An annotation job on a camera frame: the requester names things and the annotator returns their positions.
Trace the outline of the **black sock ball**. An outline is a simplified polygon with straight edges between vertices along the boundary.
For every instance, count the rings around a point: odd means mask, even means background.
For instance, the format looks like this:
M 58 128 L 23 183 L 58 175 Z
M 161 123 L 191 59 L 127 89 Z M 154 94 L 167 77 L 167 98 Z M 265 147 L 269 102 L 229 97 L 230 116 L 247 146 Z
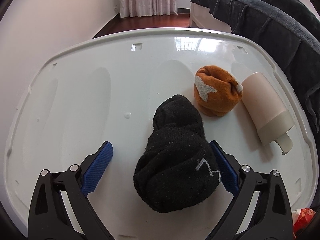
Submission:
M 169 213 L 210 197 L 221 174 L 198 110 L 175 95 L 156 109 L 152 125 L 133 174 L 140 198 L 154 211 Z

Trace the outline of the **beige cylindrical bottle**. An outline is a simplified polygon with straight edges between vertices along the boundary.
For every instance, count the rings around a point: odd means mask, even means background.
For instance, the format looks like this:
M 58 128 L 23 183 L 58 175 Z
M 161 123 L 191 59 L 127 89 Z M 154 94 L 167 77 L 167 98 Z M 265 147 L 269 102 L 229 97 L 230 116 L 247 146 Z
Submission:
M 280 96 L 263 73 L 254 73 L 243 83 L 242 102 L 246 107 L 262 145 L 276 142 L 282 154 L 289 153 L 293 142 L 287 132 L 295 122 Z

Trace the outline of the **dark bed blanket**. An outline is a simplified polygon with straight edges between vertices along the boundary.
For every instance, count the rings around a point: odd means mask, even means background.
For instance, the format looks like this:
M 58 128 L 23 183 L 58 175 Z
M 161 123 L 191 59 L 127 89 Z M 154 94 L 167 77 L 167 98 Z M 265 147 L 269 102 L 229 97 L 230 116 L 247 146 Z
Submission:
M 299 0 L 191 0 L 276 61 L 319 134 L 319 20 Z

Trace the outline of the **white plastic table lid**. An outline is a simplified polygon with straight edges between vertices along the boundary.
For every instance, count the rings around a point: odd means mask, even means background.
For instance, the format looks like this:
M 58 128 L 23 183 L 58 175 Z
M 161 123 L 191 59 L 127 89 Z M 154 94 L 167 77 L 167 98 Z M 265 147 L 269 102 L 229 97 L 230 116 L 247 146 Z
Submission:
M 289 110 L 292 150 L 263 146 L 242 103 L 221 118 L 203 117 L 207 140 L 253 170 L 280 172 L 293 209 L 309 207 L 318 156 L 306 114 L 278 64 L 261 46 L 228 33 L 187 28 L 125 31 L 78 44 L 51 57 L 17 106 L 4 152 L 1 194 L 9 217 L 27 233 L 40 172 L 65 171 L 109 141 L 113 158 L 88 198 L 116 239 L 204 239 L 232 199 L 223 186 L 201 204 L 160 214 L 133 186 L 133 172 L 152 133 L 157 107 L 176 94 L 194 100 L 194 75 L 216 65 L 244 81 L 260 72 Z

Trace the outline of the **red white wrapper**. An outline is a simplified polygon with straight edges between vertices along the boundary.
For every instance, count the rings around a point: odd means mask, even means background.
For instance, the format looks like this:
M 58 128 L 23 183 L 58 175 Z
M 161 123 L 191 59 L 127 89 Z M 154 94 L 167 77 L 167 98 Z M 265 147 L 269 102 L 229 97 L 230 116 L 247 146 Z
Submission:
M 315 211 L 310 208 L 296 209 L 295 211 L 292 211 L 294 238 L 296 238 L 299 233 L 306 228 L 315 214 Z

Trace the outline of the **brown orange sock ball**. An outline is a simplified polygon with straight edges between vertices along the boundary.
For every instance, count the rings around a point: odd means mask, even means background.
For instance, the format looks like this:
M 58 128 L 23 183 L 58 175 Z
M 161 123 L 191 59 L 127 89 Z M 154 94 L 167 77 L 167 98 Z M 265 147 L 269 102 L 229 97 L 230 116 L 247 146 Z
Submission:
M 243 86 L 230 72 L 215 66 L 201 67 L 195 74 L 194 98 L 207 116 L 224 116 L 241 100 Z

